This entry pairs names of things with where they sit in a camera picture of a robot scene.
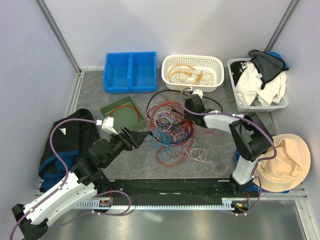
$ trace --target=cream fabric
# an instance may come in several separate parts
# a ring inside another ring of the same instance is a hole
[[[273,137],[277,156],[261,161],[254,173],[261,178],[262,188],[270,192],[283,192],[298,186],[307,176],[311,156],[307,144],[294,134],[280,134]],[[271,157],[270,148],[264,157]]]
[[[263,90],[261,90],[262,81],[256,77],[258,74],[252,62],[246,63],[246,69],[235,87],[240,104],[250,106],[256,97],[262,106],[279,104],[286,92],[286,72],[282,71],[275,79],[268,82]]]

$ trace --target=white storage bin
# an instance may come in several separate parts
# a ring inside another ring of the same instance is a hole
[[[231,80],[231,85],[232,85],[232,90],[233,90],[233,94],[234,94],[234,97],[235,97],[236,109],[239,112],[272,112],[273,110],[283,109],[283,108],[287,107],[288,106],[288,99],[286,97],[286,94],[284,94],[283,98],[281,99],[281,101],[280,101],[280,103],[278,105],[272,105],[272,106],[244,106],[244,105],[240,104],[230,65],[232,63],[234,63],[234,62],[249,61],[249,60],[251,60],[251,58],[235,58],[235,59],[230,59],[228,61],[228,63],[227,63],[228,70],[229,70],[229,75],[230,75],[230,80]]]
[[[172,73],[181,71],[187,72],[191,76],[188,77],[184,73],[173,76],[171,73],[173,68]],[[201,80],[194,84],[197,76],[201,73],[203,73]],[[164,59],[161,76],[165,85],[171,90],[180,91],[186,87],[193,87],[208,93],[216,90],[224,82],[225,72],[222,62],[216,57],[174,54]]]

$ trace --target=beige hat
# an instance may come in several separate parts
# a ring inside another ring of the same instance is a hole
[[[280,134],[273,137],[277,156],[261,161],[254,172],[261,178],[262,188],[270,192],[283,192],[298,186],[307,176],[311,157],[305,141],[294,134]],[[271,157],[272,147],[264,155]],[[259,186],[258,179],[253,182]]]

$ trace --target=green plastic bin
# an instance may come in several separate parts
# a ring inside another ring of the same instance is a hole
[[[137,109],[139,113],[140,120],[138,122],[138,115],[136,111],[130,107],[121,107],[115,110],[112,114],[114,118],[113,128],[118,132],[121,132],[121,127],[125,126],[132,131],[139,131],[147,125],[147,121],[144,116],[140,113],[134,101],[130,96],[125,96],[107,106],[100,109],[103,117],[106,118],[110,116],[111,112],[122,105],[130,105]]]

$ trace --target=metal corner post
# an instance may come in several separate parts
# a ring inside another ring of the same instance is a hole
[[[300,2],[300,0],[291,0],[290,1],[290,3],[288,5],[288,7],[286,8],[280,22],[278,23],[278,26],[276,26],[276,29],[274,30],[268,44],[266,45],[266,47],[264,49],[265,52],[270,52],[272,50],[272,48],[276,44],[280,34],[284,30],[286,24],[289,21],[289,18],[291,17],[292,13],[296,9],[299,2]]]
[[[59,42],[60,46],[62,47],[64,53],[66,54],[67,58],[69,59],[72,67],[74,70],[80,74],[81,73],[81,68],[78,65],[74,55],[72,54],[70,48],[68,47],[68,44],[66,40],[64,39],[62,33],[60,32],[48,6],[45,3],[45,0],[34,0],[37,6],[39,7],[40,11],[42,12],[42,15],[44,16],[45,20],[49,24],[55,38]]]

